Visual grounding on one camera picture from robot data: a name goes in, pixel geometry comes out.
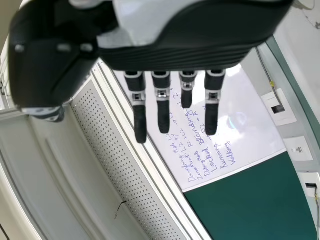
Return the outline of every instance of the white wall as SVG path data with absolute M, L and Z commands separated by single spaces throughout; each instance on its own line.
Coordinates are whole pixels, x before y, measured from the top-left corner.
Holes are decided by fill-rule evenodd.
M 313 1 L 301 0 L 312 7 Z M 315 116 L 320 121 L 320 2 L 315 0 L 314 10 L 292 7 L 280 24 L 275 39 L 291 68 Z

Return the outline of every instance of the green mat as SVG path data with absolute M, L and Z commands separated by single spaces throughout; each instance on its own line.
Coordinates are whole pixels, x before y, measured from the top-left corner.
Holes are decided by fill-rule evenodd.
M 214 240 L 315 240 L 315 224 L 287 152 L 185 193 Z

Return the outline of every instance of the wall socket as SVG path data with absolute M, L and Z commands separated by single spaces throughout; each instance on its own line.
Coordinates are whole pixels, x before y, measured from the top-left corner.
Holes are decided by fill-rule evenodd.
M 305 194 L 308 197 L 315 197 L 315 187 L 317 195 L 320 194 L 320 175 L 318 172 L 298 172 L 298 176 Z

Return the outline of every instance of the cable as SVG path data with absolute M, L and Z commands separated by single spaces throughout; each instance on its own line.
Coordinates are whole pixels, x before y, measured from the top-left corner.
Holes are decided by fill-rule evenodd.
M 319 203 L 318 203 L 318 194 L 317 194 L 318 188 L 316 187 L 314 189 L 314 199 L 316 203 L 316 209 L 317 209 L 317 221 L 316 221 L 316 240 L 319 240 L 319 215 L 320 215 L 320 210 L 319 210 Z
M 258 49 L 257 46 L 255 47 L 255 50 L 256 50 L 256 53 L 257 53 L 257 55 L 258 55 L 258 57 L 259 57 L 259 61 L 260 61 L 261 65 L 262 65 L 262 68 L 263 68 L 266 76 L 267 76 L 268 79 L 269 79 L 269 82 L 270 82 L 272 91 L 273 91 L 273 93 L 274 93 L 274 95 L 275 95 L 275 98 L 276 98 L 276 100 L 279 102 L 279 105 L 280 105 L 282 108 L 284 108 L 284 106 L 283 106 L 282 102 L 280 101 L 280 98 L 279 98 L 279 96 L 278 96 L 278 94 L 277 94 L 277 92 L 276 92 L 275 83 L 271 80 L 271 77 L 270 77 L 270 75 L 269 75 L 269 73 L 268 73 L 268 71 L 267 71 L 267 69 L 266 69 L 265 63 L 264 63 L 264 61 L 263 61 L 263 59 L 262 59 L 262 57 L 261 57 L 261 55 L 260 55 L 260 51 L 259 51 L 259 49 Z

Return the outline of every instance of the black fingertip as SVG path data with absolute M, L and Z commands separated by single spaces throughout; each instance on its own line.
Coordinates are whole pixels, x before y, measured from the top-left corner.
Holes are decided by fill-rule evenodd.
M 184 109 L 189 109 L 192 105 L 192 91 L 181 90 L 181 104 Z
M 219 104 L 205 105 L 205 133 L 215 135 L 218 129 Z
M 160 133 L 167 134 L 170 130 L 170 102 L 158 101 L 158 126 Z
M 146 106 L 133 106 L 133 114 L 135 139 L 139 144 L 144 144 L 147 141 Z

